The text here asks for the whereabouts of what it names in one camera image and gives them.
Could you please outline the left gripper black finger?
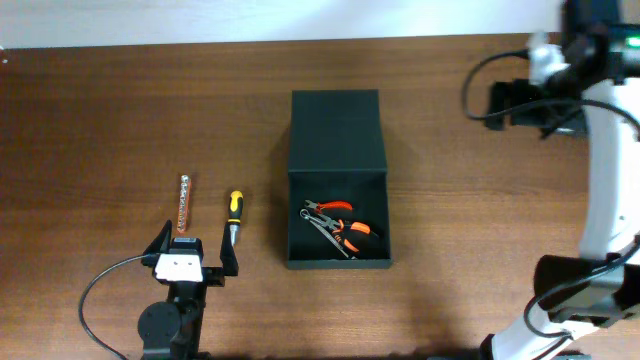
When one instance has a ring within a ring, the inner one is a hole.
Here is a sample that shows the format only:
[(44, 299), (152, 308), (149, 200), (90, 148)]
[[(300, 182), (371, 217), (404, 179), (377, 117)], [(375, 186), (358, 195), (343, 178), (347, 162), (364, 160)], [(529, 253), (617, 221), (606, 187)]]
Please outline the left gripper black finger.
[(168, 244), (171, 240), (173, 223), (171, 220), (167, 220), (162, 227), (160, 233), (151, 241), (146, 247), (144, 255), (160, 255), (166, 252)]
[(221, 243), (220, 260), (226, 276), (237, 276), (239, 273), (239, 264), (234, 250), (238, 233), (238, 224), (225, 225)]

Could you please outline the silver metal wrench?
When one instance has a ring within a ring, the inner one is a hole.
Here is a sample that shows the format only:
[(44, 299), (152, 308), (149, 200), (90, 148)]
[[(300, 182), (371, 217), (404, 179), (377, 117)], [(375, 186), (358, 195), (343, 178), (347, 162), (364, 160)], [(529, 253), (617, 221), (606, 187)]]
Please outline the silver metal wrench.
[(318, 217), (312, 215), (308, 210), (302, 209), (300, 211), (300, 217), (304, 220), (307, 220), (310, 224), (312, 224), (326, 239), (328, 239), (337, 250), (344, 255), (347, 259), (353, 260), (355, 256), (350, 255), (345, 251), (342, 245), (327, 231), (325, 223)]

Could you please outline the small orange-handled cutting pliers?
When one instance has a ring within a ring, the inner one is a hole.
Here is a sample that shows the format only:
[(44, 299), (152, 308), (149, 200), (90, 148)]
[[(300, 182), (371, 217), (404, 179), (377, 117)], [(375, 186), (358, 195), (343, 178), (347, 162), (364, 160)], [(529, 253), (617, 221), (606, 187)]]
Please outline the small orange-handled cutting pliers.
[(335, 212), (335, 211), (348, 211), (348, 212), (353, 211), (353, 206), (351, 203), (346, 201), (341, 201), (341, 200), (329, 201), (324, 203), (306, 200), (304, 204), (304, 208), (316, 214), (325, 214), (328, 212)]

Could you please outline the orange black long-nose pliers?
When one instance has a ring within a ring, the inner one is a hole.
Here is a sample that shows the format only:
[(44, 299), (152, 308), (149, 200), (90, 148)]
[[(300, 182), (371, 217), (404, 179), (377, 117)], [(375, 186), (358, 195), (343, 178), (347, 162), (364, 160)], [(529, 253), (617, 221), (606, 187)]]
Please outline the orange black long-nose pliers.
[(336, 220), (322, 214), (314, 216), (325, 223), (327, 231), (343, 246), (347, 253), (355, 258), (366, 255), (381, 244), (381, 237), (365, 223)]

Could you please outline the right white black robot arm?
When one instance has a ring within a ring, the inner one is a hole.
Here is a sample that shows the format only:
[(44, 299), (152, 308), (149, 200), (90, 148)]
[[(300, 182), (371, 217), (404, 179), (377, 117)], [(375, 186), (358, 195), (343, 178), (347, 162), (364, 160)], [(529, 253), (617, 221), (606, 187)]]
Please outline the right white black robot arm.
[(480, 359), (564, 359), (576, 340), (639, 315), (639, 28), (615, 1), (566, 1), (561, 16), (560, 42), (532, 35), (517, 53), (528, 77), (495, 83), (480, 120), (587, 138), (585, 229), (577, 256), (538, 261), (533, 297)]

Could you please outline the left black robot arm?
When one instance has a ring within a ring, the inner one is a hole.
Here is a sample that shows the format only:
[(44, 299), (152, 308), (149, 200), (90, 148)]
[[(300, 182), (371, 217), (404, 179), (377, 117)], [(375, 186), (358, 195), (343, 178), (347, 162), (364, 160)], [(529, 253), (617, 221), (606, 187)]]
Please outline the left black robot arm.
[(212, 355), (200, 349), (207, 290), (223, 287), (228, 277), (239, 273), (234, 245), (240, 221), (231, 219), (224, 228), (221, 265), (202, 264), (203, 243), (199, 238), (173, 237), (167, 221), (143, 252), (141, 264), (168, 287), (167, 298), (149, 305), (138, 320), (144, 359), (196, 360)]

